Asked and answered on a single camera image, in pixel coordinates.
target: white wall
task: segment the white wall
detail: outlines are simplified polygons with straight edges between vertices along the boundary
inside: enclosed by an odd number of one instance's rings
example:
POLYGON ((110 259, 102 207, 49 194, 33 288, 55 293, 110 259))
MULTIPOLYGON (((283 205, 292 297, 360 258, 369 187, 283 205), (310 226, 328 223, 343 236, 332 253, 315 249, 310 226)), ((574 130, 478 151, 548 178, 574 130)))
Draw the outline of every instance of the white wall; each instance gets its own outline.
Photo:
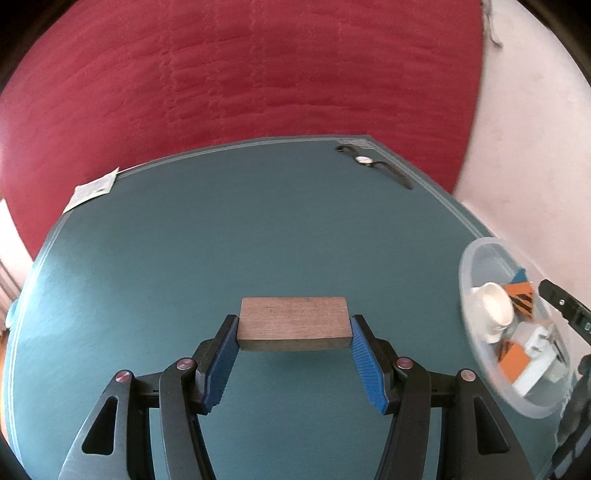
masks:
POLYGON ((12 223, 6 200, 0 201, 0 261, 22 288, 33 261, 12 223))
MULTIPOLYGON (((493 0, 480 99, 455 196, 591 306, 591 87, 517 0, 493 0)), ((576 335, 578 356, 589 352, 576 335)))

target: white cup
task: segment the white cup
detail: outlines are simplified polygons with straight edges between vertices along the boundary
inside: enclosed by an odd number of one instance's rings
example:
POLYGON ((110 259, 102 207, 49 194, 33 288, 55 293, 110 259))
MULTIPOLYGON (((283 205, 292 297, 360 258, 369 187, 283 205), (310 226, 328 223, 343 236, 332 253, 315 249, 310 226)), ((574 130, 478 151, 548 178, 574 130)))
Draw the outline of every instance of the white cup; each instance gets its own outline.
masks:
POLYGON ((480 307, 472 321, 479 324, 487 343, 497 343, 515 314, 509 295, 499 284, 488 282, 473 288, 472 296, 480 307))

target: transparent container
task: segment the transparent container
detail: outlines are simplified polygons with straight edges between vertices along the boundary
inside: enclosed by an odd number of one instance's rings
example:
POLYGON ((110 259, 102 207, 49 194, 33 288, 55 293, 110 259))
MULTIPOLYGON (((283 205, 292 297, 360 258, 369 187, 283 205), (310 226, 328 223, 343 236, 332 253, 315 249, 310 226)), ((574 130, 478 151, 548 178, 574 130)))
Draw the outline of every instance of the transparent container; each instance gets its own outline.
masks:
MULTIPOLYGON (((479 238, 466 247, 459 267, 460 297, 466 334, 472 352, 491 386, 516 411, 530 418, 547 417, 563 404, 573 373, 571 365, 570 327, 560 312, 538 295, 538 285, 548 278, 515 247, 498 238, 479 238), (483 315, 486 312, 473 293, 473 288, 487 282, 499 285, 510 283, 516 273, 525 268, 528 280, 534 289, 534 319, 543 325, 556 341, 564 357, 567 372, 556 383, 542 377, 525 395, 517 393, 512 383, 499 366, 495 345, 483 336, 483 315)), ((515 328, 514 319, 509 329, 515 328)))

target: white radiator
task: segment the white radiator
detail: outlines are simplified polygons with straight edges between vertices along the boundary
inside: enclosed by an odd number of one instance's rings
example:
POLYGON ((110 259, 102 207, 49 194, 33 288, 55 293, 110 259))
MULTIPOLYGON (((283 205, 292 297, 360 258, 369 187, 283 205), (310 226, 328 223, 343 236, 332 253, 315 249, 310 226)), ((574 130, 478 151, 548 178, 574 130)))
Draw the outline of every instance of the white radiator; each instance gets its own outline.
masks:
POLYGON ((18 298, 20 292, 21 289, 0 261, 0 332, 5 330, 8 309, 12 302, 18 298))

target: teal table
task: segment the teal table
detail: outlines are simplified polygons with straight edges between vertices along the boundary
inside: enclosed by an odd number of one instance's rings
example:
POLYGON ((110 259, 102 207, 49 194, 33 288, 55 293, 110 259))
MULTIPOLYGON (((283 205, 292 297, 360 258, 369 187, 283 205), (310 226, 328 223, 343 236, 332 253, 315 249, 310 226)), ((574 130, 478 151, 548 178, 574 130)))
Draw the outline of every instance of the teal table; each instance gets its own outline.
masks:
MULTIPOLYGON (((9 441, 34 480, 56 479, 117 370, 148 374, 191 355, 243 297, 344 296, 399 355, 446 374, 477 369, 457 267, 486 235, 369 138, 256 140, 125 171, 109 194, 62 216, 27 280, 5 370, 9 441), (406 171, 414 190, 335 151, 351 141, 406 171)), ((542 478, 558 416, 531 420, 498 402, 542 478)), ((389 423, 348 350, 241 352, 201 420, 219 480, 371 479, 389 423)), ((439 427, 433 410, 425 479, 439 427)), ((152 433, 164 479, 157 423, 152 433)))

